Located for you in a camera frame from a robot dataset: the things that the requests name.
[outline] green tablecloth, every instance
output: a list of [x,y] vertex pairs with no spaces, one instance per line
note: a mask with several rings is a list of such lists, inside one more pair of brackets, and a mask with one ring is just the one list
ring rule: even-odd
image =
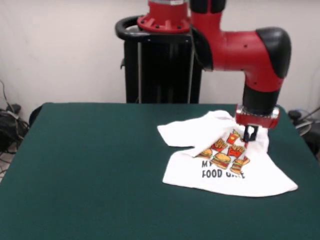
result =
[[247,198],[162,183],[177,148],[157,125],[218,109],[235,106],[46,104],[0,185],[0,239],[318,240],[320,168],[283,109],[269,155],[297,191]]

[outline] red robot arm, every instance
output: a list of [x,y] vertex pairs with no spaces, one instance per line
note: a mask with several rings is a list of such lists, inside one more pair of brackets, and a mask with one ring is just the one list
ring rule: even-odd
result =
[[226,0],[190,0],[195,55],[206,71],[243,71],[244,92],[236,121],[274,128],[279,120],[276,104],[290,65],[290,37],[278,27],[222,31],[225,6]]

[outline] white wall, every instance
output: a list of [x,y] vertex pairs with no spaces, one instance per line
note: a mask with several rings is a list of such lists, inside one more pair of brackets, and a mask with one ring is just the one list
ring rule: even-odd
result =
[[[224,30],[281,26],[291,35],[279,99],[287,109],[320,104],[319,9],[317,0],[228,0]],[[22,105],[25,118],[44,102],[124,103],[123,42],[114,25],[147,11],[147,0],[0,0],[0,78],[9,101]],[[243,84],[241,73],[205,73],[200,101],[240,102]]]

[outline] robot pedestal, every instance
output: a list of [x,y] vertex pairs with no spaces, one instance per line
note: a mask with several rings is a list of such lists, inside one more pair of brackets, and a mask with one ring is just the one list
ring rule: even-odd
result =
[[146,32],[139,16],[120,20],[127,103],[199,103],[202,68],[189,33]]
[[195,60],[187,0],[148,0],[149,13],[120,20],[127,103],[199,102],[202,67]]

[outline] white t-shirt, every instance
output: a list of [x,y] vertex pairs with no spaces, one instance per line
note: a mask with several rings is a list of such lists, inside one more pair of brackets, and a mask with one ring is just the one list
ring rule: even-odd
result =
[[256,141],[245,144],[245,127],[226,111],[158,126],[171,147],[193,147],[174,153],[163,182],[210,192],[267,197],[298,186],[268,156],[268,130],[260,127]]

